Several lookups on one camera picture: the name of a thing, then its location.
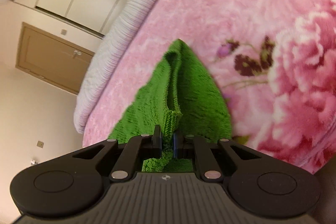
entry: door handle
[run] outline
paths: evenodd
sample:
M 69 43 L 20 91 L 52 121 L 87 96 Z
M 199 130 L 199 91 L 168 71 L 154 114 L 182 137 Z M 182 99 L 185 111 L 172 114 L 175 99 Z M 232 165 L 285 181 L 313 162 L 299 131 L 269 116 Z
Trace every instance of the door handle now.
M 74 51 L 73 51 L 72 58 L 75 58 L 76 55 L 82 55 L 82 52 L 80 52 L 80 51 L 78 51 L 78 50 L 74 50 Z

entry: bed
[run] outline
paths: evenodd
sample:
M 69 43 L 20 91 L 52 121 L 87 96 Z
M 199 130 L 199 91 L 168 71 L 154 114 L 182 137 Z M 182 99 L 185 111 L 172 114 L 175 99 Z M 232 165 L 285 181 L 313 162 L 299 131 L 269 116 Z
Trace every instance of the bed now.
M 107 138 L 171 42 L 208 69 L 241 143 L 315 173 L 336 152 L 336 0 L 129 0 L 94 56 L 74 122 Z

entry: logo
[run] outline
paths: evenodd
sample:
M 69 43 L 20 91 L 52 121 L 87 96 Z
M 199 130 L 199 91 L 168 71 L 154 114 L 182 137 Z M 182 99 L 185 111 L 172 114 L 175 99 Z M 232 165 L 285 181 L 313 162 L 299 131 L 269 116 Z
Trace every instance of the logo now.
M 161 177 L 163 180 L 167 181 L 170 180 L 170 176 L 169 175 L 164 175 Z

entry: circular pad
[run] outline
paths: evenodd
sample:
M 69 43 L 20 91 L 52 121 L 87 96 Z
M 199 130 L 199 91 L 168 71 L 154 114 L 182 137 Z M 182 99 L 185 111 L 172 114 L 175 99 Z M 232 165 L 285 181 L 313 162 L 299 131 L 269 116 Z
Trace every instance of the circular pad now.
M 46 193 L 56 193 L 68 189 L 74 183 L 74 178 L 64 171 L 49 171 L 37 176 L 35 187 Z
M 296 180 L 290 175 L 272 172 L 258 178 L 260 189 L 273 195 L 285 195 L 293 192 L 297 186 Z

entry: flower leaf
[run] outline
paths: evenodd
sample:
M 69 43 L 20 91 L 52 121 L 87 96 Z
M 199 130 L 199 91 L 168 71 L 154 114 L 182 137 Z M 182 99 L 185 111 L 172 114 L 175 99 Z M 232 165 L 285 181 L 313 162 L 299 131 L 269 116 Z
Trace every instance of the flower leaf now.
M 231 52 L 234 52 L 240 46 L 239 41 L 234 41 L 233 39 L 227 39 L 226 43 L 231 45 Z
M 265 36 L 263 44 L 261 44 L 260 51 L 260 64 L 263 69 L 269 69 L 273 65 L 272 53 L 275 43 Z
M 235 70 L 242 76 L 257 76 L 262 72 L 257 60 L 242 54 L 235 57 Z

